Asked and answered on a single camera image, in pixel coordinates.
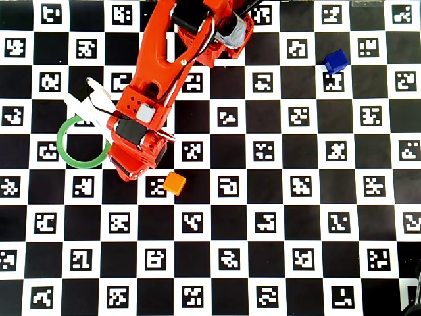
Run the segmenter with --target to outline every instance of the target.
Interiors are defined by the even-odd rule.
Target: orange cube
[[[180,192],[182,191],[185,183],[186,178],[174,172],[170,172],[170,174],[165,179],[164,190],[172,192],[178,196],[180,195]]]

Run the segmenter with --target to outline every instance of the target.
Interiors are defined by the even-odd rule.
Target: green ring
[[[75,115],[74,117],[68,119],[66,122],[62,124],[59,131],[57,132],[57,151],[59,152],[59,155],[63,158],[64,161],[66,161],[68,165],[74,168],[78,168],[78,169],[90,169],[90,168],[94,168],[100,165],[107,158],[107,153],[110,150],[111,144],[109,143],[108,140],[106,140],[105,148],[103,152],[98,157],[96,157],[95,159],[91,161],[79,161],[79,160],[75,160],[71,158],[71,156],[69,156],[67,152],[64,150],[63,138],[67,130],[73,124],[77,122],[82,122],[82,121],[83,119],[80,116]]]

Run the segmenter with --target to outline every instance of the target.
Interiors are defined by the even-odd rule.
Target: checkerboard mat
[[[421,259],[419,1],[263,2],[238,60],[191,69],[157,169],[73,169],[63,95],[90,76],[117,102],[154,5],[0,1],[0,315],[399,315]],[[65,140],[79,160],[105,142],[90,122]]]

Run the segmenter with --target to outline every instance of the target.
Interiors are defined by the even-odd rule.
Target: small cube
[[[170,172],[170,174],[165,179],[164,190],[174,193],[176,196],[178,196],[180,195],[185,183],[186,178],[174,172]]]
[[[334,53],[330,53],[323,60],[323,63],[328,70],[328,74],[337,74],[339,71],[345,69],[345,67],[349,65],[347,56],[342,49],[335,51]]]

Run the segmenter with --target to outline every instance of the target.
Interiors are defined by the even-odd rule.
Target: blue cube
[[[330,53],[323,60],[323,63],[328,70],[328,74],[337,74],[339,71],[345,69],[345,67],[349,65],[347,56],[342,49],[335,51],[334,53]]]

